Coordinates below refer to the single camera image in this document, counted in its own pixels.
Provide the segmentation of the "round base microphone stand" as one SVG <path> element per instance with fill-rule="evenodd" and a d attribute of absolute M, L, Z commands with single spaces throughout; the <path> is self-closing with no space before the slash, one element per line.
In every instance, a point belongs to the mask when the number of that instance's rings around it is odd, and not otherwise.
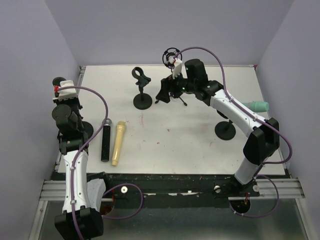
<path fill-rule="evenodd" d="M 137 80 L 135 83 L 138 86 L 139 94 L 133 99 L 133 105 L 139 110 L 146 110 L 153 104 L 152 97 L 144 93 L 144 87 L 151 82 L 151 78 L 144 74 L 142 68 L 136 66 L 132 69 L 131 74 Z"/>

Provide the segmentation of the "black tripod microphone stand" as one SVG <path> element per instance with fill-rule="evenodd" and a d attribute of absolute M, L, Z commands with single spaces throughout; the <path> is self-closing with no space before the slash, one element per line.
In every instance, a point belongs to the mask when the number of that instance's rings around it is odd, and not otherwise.
<path fill-rule="evenodd" d="M 168 69 L 170 69 L 170 71 L 171 71 L 171 73 L 170 73 L 170 77 L 172 77 L 172 69 L 171 69 L 171 65 L 170 65 L 170 63 L 169 63 L 169 59 L 171 58 L 171 57 L 173 57 L 173 58 L 179 58 L 180 60 L 183 60 L 183 56 L 182 56 L 182 54 L 180 53 L 180 50 L 178 49 L 178 48 L 176 48 L 176 47 L 169 47 L 169 48 L 167 48 L 164 52 L 163 52 L 163 54 L 162 54 L 162 63 L 164 64 L 164 66 L 166 67 L 166 68 L 168 68 Z M 188 106 L 188 104 L 181 98 L 181 96 L 180 97 L 178 97 L 178 98 L 174 98 L 172 95 L 170 95 L 170 100 L 171 100 L 171 98 L 173 98 L 173 99 L 179 99 L 179 100 L 181 100 L 182 101 L 182 103 L 183 103 L 183 105 L 184 106 Z"/>

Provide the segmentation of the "gold microphone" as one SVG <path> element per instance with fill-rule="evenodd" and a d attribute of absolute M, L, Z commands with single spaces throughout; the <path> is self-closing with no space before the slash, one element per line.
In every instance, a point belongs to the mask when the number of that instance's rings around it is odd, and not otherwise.
<path fill-rule="evenodd" d="M 119 163 L 125 131 L 126 123 L 124 121 L 119 121 L 116 125 L 116 136 L 111 159 L 111 165 L 113 167 L 116 167 Z"/>

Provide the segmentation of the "black glitter microphone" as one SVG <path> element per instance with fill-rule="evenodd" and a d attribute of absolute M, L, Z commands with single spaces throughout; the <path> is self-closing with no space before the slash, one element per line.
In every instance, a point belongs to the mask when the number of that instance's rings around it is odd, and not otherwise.
<path fill-rule="evenodd" d="M 100 158 L 102 162 L 108 162 L 110 160 L 111 126 L 112 121 L 108 118 L 102 128 Z"/>

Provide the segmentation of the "small black microphone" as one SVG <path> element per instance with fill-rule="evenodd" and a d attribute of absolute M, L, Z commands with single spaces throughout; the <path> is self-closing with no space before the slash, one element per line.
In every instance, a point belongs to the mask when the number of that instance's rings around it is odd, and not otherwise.
<path fill-rule="evenodd" d="M 53 84 L 53 86 L 55 87 L 55 86 L 58 86 L 58 87 L 60 87 L 61 86 L 61 82 L 63 82 L 63 81 L 66 81 L 66 79 L 64 78 L 64 77 L 55 77 L 53 80 L 52 80 L 52 84 Z"/>

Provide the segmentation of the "edge microphone stand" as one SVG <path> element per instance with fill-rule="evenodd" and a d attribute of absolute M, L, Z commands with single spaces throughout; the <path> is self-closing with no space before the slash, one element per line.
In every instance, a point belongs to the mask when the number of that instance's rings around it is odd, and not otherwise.
<path fill-rule="evenodd" d="M 85 132 L 87 133 L 87 135 L 88 135 L 88 138 L 91 138 L 92 135 L 93 135 L 93 133 L 94 133 L 94 128 L 93 128 L 93 126 L 92 126 L 89 122 L 87 122 L 87 121 L 83 121 L 82 124 L 83 124 L 83 127 L 84 127 L 84 131 L 85 131 Z"/>

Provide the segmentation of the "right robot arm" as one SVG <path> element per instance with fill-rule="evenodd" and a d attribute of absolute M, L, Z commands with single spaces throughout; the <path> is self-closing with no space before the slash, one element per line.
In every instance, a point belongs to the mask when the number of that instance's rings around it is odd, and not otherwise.
<path fill-rule="evenodd" d="M 230 191 L 241 196 L 248 190 L 248 183 L 261 169 L 263 162 L 280 146 L 279 123 L 276 119 L 265 119 L 233 98 L 216 80 L 209 80 L 204 63 L 199 59 L 182 62 L 170 58 L 171 75 L 160 81 L 157 101 L 169 103 L 171 98 L 182 94 L 193 94 L 207 106 L 216 109 L 231 120 L 247 137 L 243 148 L 244 159 L 230 183 Z"/>

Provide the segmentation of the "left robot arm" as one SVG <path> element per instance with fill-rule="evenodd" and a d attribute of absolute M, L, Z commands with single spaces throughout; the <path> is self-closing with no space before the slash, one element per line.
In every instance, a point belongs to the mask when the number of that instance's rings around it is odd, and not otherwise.
<path fill-rule="evenodd" d="M 99 212 L 92 207 L 87 191 L 87 140 L 94 133 L 93 126 L 83 121 L 82 106 L 77 97 L 53 98 L 56 107 L 51 115 L 58 128 L 58 148 L 65 165 L 65 197 L 62 213 L 54 225 L 65 240 L 90 240 L 103 233 Z"/>

